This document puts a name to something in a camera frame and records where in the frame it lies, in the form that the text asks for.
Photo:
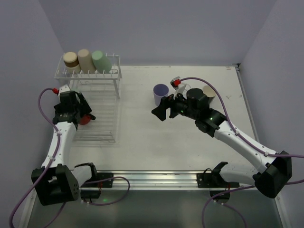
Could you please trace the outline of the lavender cup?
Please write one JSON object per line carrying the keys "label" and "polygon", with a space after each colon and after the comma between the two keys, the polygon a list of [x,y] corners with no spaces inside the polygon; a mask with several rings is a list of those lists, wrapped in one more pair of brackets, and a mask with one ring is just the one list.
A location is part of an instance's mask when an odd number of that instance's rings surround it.
{"label": "lavender cup", "polygon": [[155,105],[158,106],[161,99],[169,94],[169,88],[165,84],[157,84],[153,88]]}

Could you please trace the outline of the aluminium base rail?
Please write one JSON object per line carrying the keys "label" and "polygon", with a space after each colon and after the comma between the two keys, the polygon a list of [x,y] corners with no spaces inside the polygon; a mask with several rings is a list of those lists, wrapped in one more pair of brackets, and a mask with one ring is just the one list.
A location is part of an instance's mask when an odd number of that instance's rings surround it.
{"label": "aluminium base rail", "polygon": [[223,188],[200,188],[198,171],[111,171],[114,177],[125,177],[130,190],[226,190]]}

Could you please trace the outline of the beige cup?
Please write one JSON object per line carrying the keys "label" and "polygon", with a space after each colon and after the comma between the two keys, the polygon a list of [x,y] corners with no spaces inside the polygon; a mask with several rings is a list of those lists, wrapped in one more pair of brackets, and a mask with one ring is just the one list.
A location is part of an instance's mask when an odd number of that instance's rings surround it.
{"label": "beige cup", "polygon": [[88,49],[81,49],[77,54],[78,62],[84,74],[92,74],[96,71],[92,60],[92,54]]}

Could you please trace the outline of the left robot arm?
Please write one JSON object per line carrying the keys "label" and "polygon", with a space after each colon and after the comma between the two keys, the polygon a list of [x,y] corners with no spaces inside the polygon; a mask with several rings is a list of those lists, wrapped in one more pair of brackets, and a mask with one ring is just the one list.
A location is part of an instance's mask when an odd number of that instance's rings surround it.
{"label": "left robot arm", "polygon": [[90,115],[91,108],[81,93],[72,90],[54,90],[59,97],[55,116],[49,120],[53,130],[51,145],[41,167],[34,169],[31,180],[43,206],[75,201],[79,188],[98,179],[93,163],[83,163],[70,169],[67,165],[74,136],[82,117]]}

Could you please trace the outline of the green cup upper shelf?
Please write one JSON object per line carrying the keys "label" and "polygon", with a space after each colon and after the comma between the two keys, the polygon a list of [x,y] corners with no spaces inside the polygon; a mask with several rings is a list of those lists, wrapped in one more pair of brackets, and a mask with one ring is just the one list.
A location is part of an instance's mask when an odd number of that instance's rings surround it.
{"label": "green cup upper shelf", "polygon": [[112,64],[108,57],[102,51],[94,51],[92,53],[92,61],[99,73],[110,73]]}

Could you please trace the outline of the black mug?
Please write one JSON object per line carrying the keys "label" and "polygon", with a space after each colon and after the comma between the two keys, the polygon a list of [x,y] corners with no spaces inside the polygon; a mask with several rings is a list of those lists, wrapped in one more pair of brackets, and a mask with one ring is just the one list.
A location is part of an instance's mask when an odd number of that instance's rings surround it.
{"label": "black mug", "polygon": [[203,93],[208,97],[208,104],[210,104],[214,98],[217,96],[215,91],[209,86],[206,85],[202,88]]}

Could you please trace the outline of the brown and cream cup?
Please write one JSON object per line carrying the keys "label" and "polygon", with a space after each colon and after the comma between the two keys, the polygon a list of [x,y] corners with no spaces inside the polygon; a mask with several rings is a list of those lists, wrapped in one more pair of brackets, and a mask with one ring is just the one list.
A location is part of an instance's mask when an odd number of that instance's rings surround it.
{"label": "brown and cream cup", "polygon": [[66,52],[63,55],[63,61],[66,66],[67,72],[71,74],[79,74],[81,67],[78,61],[77,54],[75,52]]}

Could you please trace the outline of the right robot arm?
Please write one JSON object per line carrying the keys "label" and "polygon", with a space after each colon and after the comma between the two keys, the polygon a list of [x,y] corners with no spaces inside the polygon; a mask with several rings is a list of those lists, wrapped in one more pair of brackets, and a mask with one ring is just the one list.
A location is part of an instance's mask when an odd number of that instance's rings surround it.
{"label": "right robot arm", "polygon": [[225,143],[251,163],[245,167],[236,163],[221,162],[212,170],[216,184],[238,182],[255,186],[263,195],[275,198],[292,177],[292,161],[285,151],[278,153],[241,131],[230,126],[225,115],[209,106],[209,98],[199,88],[182,94],[165,96],[152,114],[164,121],[167,109],[170,118],[182,115],[193,119],[200,131]]}

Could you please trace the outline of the red cup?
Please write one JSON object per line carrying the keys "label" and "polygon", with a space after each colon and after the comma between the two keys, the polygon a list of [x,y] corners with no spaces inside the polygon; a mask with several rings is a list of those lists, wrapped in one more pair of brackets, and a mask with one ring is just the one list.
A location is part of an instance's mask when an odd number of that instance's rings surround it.
{"label": "red cup", "polygon": [[92,114],[85,114],[83,117],[81,117],[79,124],[80,125],[86,125],[88,124],[91,120],[95,120],[96,117]]}

